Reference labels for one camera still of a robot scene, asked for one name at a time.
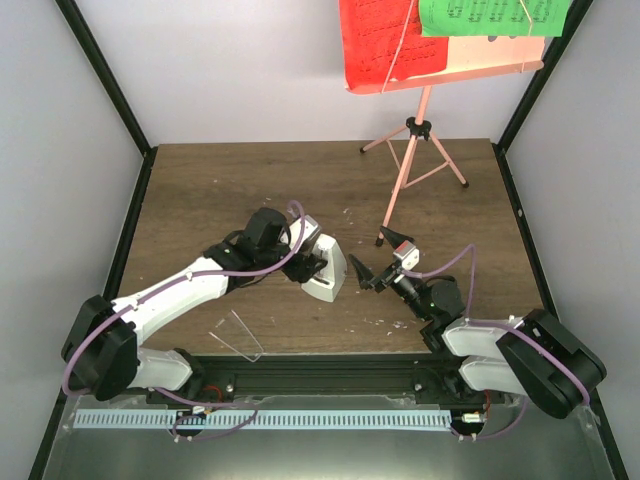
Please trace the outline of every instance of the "wire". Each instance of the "wire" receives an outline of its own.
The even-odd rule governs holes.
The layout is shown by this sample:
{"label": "wire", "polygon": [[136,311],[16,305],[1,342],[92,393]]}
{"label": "wire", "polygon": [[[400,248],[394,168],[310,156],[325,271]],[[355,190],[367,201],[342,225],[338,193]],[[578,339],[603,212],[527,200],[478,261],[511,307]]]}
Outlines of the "wire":
{"label": "wire", "polygon": [[[219,432],[219,433],[214,433],[213,435],[205,435],[205,436],[198,435],[198,436],[195,436],[195,437],[190,437],[190,441],[201,442],[201,441],[204,441],[204,440],[213,440],[215,438],[222,438],[222,437],[226,437],[228,435],[232,435],[232,434],[238,432],[239,430],[241,430],[242,428],[246,427],[247,425],[249,425],[251,422],[253,422],[256,419],[257,416],[258,416],[258,411],[254,410],[253,414],[249,418],[247,418],[246,420],[243,420],[242,422],[238,423],[237,425],[234,425],[233,427],[231,427],[228,430],[225,430],[225,431]],[[198,420],[202,420],[202,418],[197,416],[197,415],[185,415],[184,417],[180,417],[180,418],[176,419],[175,423],[173,424],[173,428],[171,429],[171,433],[173,434],[173,437],[176,438],[176,439],[179,437],[178,432],[177,432],[177,428],[181,423],[183,423],[183,422],[185,422],[185,421],[187,421],[189,419],[195,419],[195,418],[197,418]]]}
{"label": "wire", "polygon": [[499,328],[504,330],[512,335],[515,335],[520,340],[525,342],[531,348],[533,348],[536,352],[542,355],[549,363],[551,363],[554,367],[560,370],[573,385],[578,389],[580,395],[582,395],[582,405],[589,405],[591,402],[591,397],[589,396],[589,392],[586,387],[582,384],[580,379],[576,377],[571,370],[565,367],[560,360],[554,357],[548,350],[545,350],[543,346],[538,344],[535,340],[528,337],[526,334],[522,333],[520,330],[512,327],[511,325],[506,325],[500,322],[491,322],[487,320],[469,320],[467,319],[467,324],[473,327],[489,327],[489,328]]}
{"label": "wire", "polygon": [[452,258],[448,263],[444,264],[442,267],[433,270],[432,272],[426,273],[418,273],[413,272],[411,270],[402,270],[402,273],[411,278],[430,278],[435,277],[436,275],[441,274],[445,270],[448,270],[453,265],[455,265],[467,252],[471,252],[471,281],[469,282],[469,295],[467,296],[467,308],[464,311],[464,316],[469,317],[469,312],[471,311],[471,301],[473,300],[473,288],[475,286],[475,278],[476,278],[476,246],[473,243],[470,243],[464,249]]}
{"label": "wire", "polygon": [[[520,423],[520,421],[522,420],[522,417],[524,417],[524,413],[527,411],[527,407],[529,406],[529,399],[527,397],[525,397],[525,396],[522,396],[521,398],[522,398],[522,408],[520,408],[520,413],[518,413],[518,416],[509,425],[504,427],[502,430],[499,430],[499,431],[497,431],[495,433],[490,433],[489,435],[481,435],[481,436],[477,436],[477,437],[469,437],[469,436],[467,436],[466,438],[472,438],[474,442],[480,441],[480,440],[491,440],[491,439],[498,438],[498,437],[501,437],[503,435],[506,435],[511,430],[516,428],[516,425],[518,425]],[[449,427],[449,428],[451,429],[451,433],[453,433],[459,439],[464,440],[465,435],[462,435],[461,433],[459,433],[453,427]]]}
{"label": "wire", "polygon": [[[296,253],[298,253],[298,250],[300,250],[300,247],[302,246],[302,240],[303,240],[303,237],[304,237],[304,235],[302,235],[302,232],[304,232],[304,227],[305,227],[304,208],[302,207],[300,202],[298,202],[296,200],[291,200],[289,202],[289,204],[287,205],[287,209],[288,209],[288,211],[291,212],[291,211],[293,211],[294,208],[295,208],[295,210],[297,210],[298,216],[300,217],[300,232],[301,233],[300,233],[299,237],[296,239],[296,243],[293,246],[293,248],[291,249],[291,251],[288,254],[286,254],[279,262],[276,262],[271,267],[268,267],[268,268],[265,268],[265,269],[262,269],[262,270],[252,271],[252,272],[234,272],[234,271],[227,271],[227,270],[205,270],[205,271],[202,271],[202,272],[194,272],[191,276],[184,275],[182,277],[175,278],[175,279],[171,280],[170,282],[167,282],[167,283],[165,283],[163,285],[160,285],[158,288],[156,288],[156,289],[152,290],[151,292],[147,293],[146,295],[143,295],[142,297],[140,297],[135,306],[134,305],[127,305],[122,310],[119,310],[118,312],[114,313],[109,318],[107,318],[104,322],[102,322],[100,325],[98,325],[98,327],[95,330],[93,330],[89,335],[87,335],[87,338],[85,338],[82,341],[82,343],[80,343],[80,345],[78,345],[78,348],[73,353],[73,355],[71,355],[71,358],[69,359],[69,362],[67,363],[67,366],[64,369],[64,373],[63,373],[63,376],[62,376],[62,391],[65,393],[65,395],[67,395],[68,397],[72,397],[72,396],[83,395],[85,393],[89,393],[89,391],[90,391],[89,388],[73,391],[69,387],[69,379],[71,378],[71,374],[73,372],[73,369],[76,366],[76,363],[78,363],[78,359],[85,352],[85,350],[91,344],[91,342],[93,342],[102,332],[104,332],[107,328],[109,328],[113,323],[115,323],[123,315],[129,313],[134,308],[138,308],[139,305],[144,304],[145,302],[149,301],[150,299],[152,299],[156,295],[159,295],[160,293],[168,290],[169,288],[171,288],[171,287],[173,287],[175,285],[178,285],[179,283],[190,281],[191,278],[193,278],[193,277],[204,277],[204,276],[209,276],[209,275],[226,275],[226,276],[229,276],[229,277],[255,277],[255,276],[259,276],[259,275],[268,275],[269,273],[275,272],[280,267],[285,265],[289,260],[291,260],[291,258]],[[158,388],[156,390],[159,391],[160,393],[162,393],[163,395],[168,396],[167,395],[167,393],[168,393],[167,390],[165,390],[163,388]],[[192,403],[187,403],[187,402],[190,402],[190,400],[187,400],[185,398],[179,397],[179,396],[177,396],[175,394],[173,395],[173,400],[175,400],[177,402],[184,403],[186,405],[192,405]],[[227,403],[227,404],[215,404],[215,405],[211,404],[211,405],[213,405],[213,408],[229,408],[230,405],[238,405],[238,404],[229,404],[229,403]]]}
{"label": "wire", "polygon": [[262,280],[264,280],[267,277],[268,277],[268,275],[263,275],[258,280],[254,280],[253,282],[245,283],[244,285],[240,285],[238,288],[253,287],[254,285],[259,284]]}
{"label": "wire", "polygon": [[413,4],[415,0],[411,0],[409,4],[409,10],[407,11],[407,19],[404,21],[404,27],[402,28],[402,35],[400,36],[400,41],[398,42],[398,48],[396,48],[396,54],[393,56],[393,60],[391,61],[391,66],[389,66],[389,71],[387,72],[387,78],[384,79],[384,83],[382,84],[382,90],[380,93],[384,93],[384,89],[387,88],[387,83],[389,83],[389,78],[391,78],[391,71],[393,67],[396,65],[396,60],[398,59],[398,54],[400,53],[400,49],[402,48],[402,44],[404,43],[404,36],[407,33],[407,27],[409,26],[409,19],[411,18],[411,11],[413,10]]}

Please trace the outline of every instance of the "pink tripod stand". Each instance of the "pink tripod stand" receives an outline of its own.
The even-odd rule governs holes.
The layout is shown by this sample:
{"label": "pink tripod stand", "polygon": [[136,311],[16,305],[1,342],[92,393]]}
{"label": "pink tripod stand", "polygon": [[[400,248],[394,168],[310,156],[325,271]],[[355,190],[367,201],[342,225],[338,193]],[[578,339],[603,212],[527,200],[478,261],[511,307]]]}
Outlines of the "pink tripod stand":
{"label": "pink tripod stand", "polygon": [[[387,207],[387,213],[385,214],[384,220],[382,222],[382,225],[384,227],[389,225],[389,220],[391,220],[391,214],[393,213],[393,208],[396,205],[396,200],[398,199],[398,193],[400,193],[400,190],[409,188],[411,185],[415,185],[416,183],[421,182],[425,178],[430,177],[436,172],[439,172],[443,168],[451,167],[451,170],[453,170],[453,173],[456,174],[456,177],[458,177],[458,180],[460,180],[462,186],[465,188],[469,186],[469,182],[467,182],[447,151],[444,149],[444,147],[440,143],[440,140],[438,140],[438,137],[436,137],[431,131],[431,123],[424,120],[424,114],[427,110],[427,104],[429,103],[430,95],[431,85],[423,87],[422,95],[420,97],[420,104],[418,106],[418,112],[416,113],[415,117],[408,118],[406,124],[402,127],[396,128],[384,137],[379,138],[378,140],[374,140],[373,142],[365,145],[360,149],[361,153],[365,153],[367,150],[370,150],[376,145],[379,145],[382,142],[387,142],[387,145],[389,145],[389,149],[391,150],[391,154],[393,155],[393,159],[398,166],[398,178],[396,179],[396,184],[393,187],[391,200],[389,201],[389,206]],[[399,133],[404,132],[405,129],[408,129],[411,135],[409,137],[409,145],[407,145],[407,150],[404,152],[404,158],[402,159],[401,165],[400,162],[398,162],[398,157],[395,150],[393,149],[393,145],[391,145],[391,142],[389,140]],[[418,146],[418,139],[420,137],[423,137],[425,140],[430,139],[433,142],[440,154],[444,157],[444,163],[440,164],[430,172],[425,173],[421,177],[418,177],[415,180],[407,183],[409,172],[411,171],[411,165],[413,164],[413,158],[416,153],[416,147]],[[382,233],[380,233],[378,234],[378,238],[376,239],[376,245],[379,247],[382,245],[382,242],[383,237]]]}

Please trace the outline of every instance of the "wooden table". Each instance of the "wooden table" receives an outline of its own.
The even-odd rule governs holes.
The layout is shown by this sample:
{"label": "wooden table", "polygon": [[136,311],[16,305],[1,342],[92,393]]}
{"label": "wooden table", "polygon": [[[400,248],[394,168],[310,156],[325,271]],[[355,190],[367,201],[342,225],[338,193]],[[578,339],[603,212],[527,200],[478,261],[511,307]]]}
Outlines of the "wooden table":
{"label": "wooden table", "polygon": [[[204,249],[267,205],[290,199],[375,271],[391,262],[373,243],[396,166],[387,149],[360,155],[364,142],[162,145],[142,207],[120,295],[142,290],[190,264]],[[402,148],[406,142],[397,142]],[[451,172],[403,192],[390,227],[416,238],[418,268],[437,268],[468,243],[478,248],[472,315],[504,318],[540,306],[533,274],[488,140],[443,142],[471,187]],[[438,153],[421,142],[416,175]],[[469,259],[451,269],[463,292]],[[409,309],[392,291],[361,291],[353,268],[334,303],[275,273],[259,285],[203,304],[157,332],[145,346],[224,353],[207,332],[234,309],[267,353],[426,351]]]}

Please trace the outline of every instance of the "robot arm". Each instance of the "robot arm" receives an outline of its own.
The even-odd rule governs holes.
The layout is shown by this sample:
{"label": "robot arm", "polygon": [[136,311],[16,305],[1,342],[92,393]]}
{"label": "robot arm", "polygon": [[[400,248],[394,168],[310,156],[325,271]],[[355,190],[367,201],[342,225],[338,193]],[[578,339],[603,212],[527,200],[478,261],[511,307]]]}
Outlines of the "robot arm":
{"label": "robot arm", "polygon": [[[301,219],[288,225],[280,212],[261,208],[244,230],[232,232],[187,268],[160,283],[113,302],[101,296],[90,298],[80,308],[62,349],[62,358],[69,362],[92,331],[105,319],[122,312],[80,355],[73,368],[76,380],[98,400],[108,400],[133,387],[168,390],[184,387],[187,394],[199,391],[198,381],[202,380],[197,375],[199,365],[187,352],[177,349],[160,352],[140,346],[157,330],[197,305],[250,284],[265,269],[290,254],[300,236],[300,249],[281,266],[290,280],[304,285],[323,274],[330,276],[326,272],[328,266],[346,264],[339,248],[326,251],[315,247],[321,238],[325,242],[333,239],[320,234],[320,226],[310,216],[304,220],[304,226]],[[341,285],[341,279],[336,278],[330,286],[335,290]]]}
{"label": "robot arm", "polygon": [[385,227],[381,232],[395,249],[394,261],[376,276],[350,255],[360,287],[378,293],[390,287],[427,323],[420,333],[432,352],[467,357],[458,370],[464,388],[527,395],[545,413],[565,418],[604,380],[600,359],[544,310],[506,320],[463,318],[455,278],[407,277],[403,272],[420,258],[414,240]]}

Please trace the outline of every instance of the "green paper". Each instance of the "green paper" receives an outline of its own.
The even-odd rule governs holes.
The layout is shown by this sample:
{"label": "green paper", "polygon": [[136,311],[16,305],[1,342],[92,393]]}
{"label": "green paper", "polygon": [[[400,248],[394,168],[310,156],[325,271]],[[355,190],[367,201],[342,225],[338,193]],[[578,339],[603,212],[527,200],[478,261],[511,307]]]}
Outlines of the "green paper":
{"label": "green paper", "polygon": [[[423,37],[529,35],[520,0],[419,0]],[[531,36],[559,37],[571,0],[523,0]]]}

